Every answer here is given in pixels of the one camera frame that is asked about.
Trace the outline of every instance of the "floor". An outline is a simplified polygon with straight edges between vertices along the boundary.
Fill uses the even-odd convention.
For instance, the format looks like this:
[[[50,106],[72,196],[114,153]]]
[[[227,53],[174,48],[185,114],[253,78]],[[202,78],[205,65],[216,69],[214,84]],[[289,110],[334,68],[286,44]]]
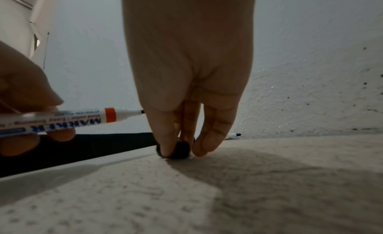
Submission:
[[[0,179],[0,216],[1,234],[381,234],[383,135],[139,149]]]

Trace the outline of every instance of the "white marker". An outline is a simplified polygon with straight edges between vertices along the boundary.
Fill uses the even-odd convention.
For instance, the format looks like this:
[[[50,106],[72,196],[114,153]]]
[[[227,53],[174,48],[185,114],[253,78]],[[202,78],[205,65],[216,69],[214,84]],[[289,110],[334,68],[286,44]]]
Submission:
[[[0,115],[0,138],[123,121],[145,113],[119,108]]]
[[[233,133],[233,132],[229,132],[225,138],[225,140],[230,140],[230,139],[236,139],[237,137],[240,137],[241,134],[239,133]]]

